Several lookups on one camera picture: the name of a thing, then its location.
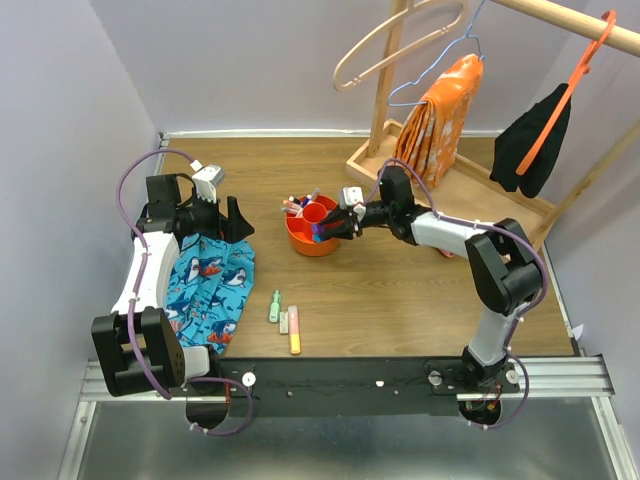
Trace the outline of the black purple highlighter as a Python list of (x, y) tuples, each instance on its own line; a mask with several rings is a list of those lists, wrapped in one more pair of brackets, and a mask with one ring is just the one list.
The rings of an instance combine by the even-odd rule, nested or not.
[(326, 225), (312, 225), (312, 240), (314, 243), (322, 243), (332, 238), (331, 229)]

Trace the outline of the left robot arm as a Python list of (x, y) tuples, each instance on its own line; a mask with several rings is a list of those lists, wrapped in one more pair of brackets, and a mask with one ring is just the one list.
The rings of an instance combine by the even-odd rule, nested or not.
[(94, 319), (91, 335), (108, 391), (118, 397), (155, 391), (168, 399), (186, 381), (201, 395), (222, 380), (213, 364), (236, 332), (254, 285), (253, 227), (237, 200), (220, 211), (222, 168), (146, 180), (147, 202), (132, 228), (134, 254), (124, 289), (110, 314)]

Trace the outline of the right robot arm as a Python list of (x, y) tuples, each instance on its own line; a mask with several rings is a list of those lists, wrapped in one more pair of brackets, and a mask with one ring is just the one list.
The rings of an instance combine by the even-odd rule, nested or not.
[(459, 371), (462, 384), (480, 392), (496, 380), (523, 315), (544, 299), (547, 268), (516, 220), (472, 221), (446, 215), (433, 204), (420, 205), (412, 186), (421, 182), (407, 163), (385, 161), (373, 188), (380, 197), (365, 198), (359, 187), (344, 189), (338, 207), (313, 227), (312, 237), (351, 240), (366, 228), (387, 228), (407, 244), (467, 259), (483, 308)]

